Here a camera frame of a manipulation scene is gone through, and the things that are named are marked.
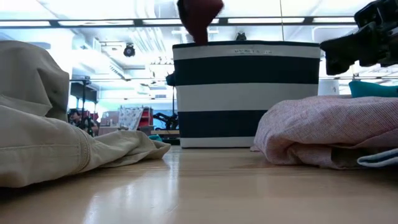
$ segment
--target teal cloth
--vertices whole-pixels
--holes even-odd
[[[365,96],[398,97],[398,86],[382,86],[377,83],[352,81],[349,84],[353,98]]]
[[[148,136],[150,140],[155,140],[155,141],[162,141],[162,138],[159,135],[153,135],[153,136]]]

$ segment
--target light blue cloth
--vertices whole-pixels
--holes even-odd
[[[398,86],[382,86],[377,83],[352,81],[349,84],[353,98],[365,96],[398,97]]]
[[[398,166],[398,149],[377,153],[371,156],[363,156],[357,160],[357,163],[366,167],[385,167]]]

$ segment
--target wooden floor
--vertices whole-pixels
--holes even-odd
[[[0,223],[385,224],[394,171],[277,167],[248,149],[173,148],[163,161],[0,189]]]

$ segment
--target beige fabric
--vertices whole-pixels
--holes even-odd
[[[138,131],[92,138],[66,123],[68,79],[46,50],[0,42],[0,187],[160,159],[170,149]]]

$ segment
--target spotlight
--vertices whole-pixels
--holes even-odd
[[[124,56],[126,57],[134,57],[136,55],[136,50],[134,49],[133,44],[126,44],[126,48],[124,49],[123,52]]]

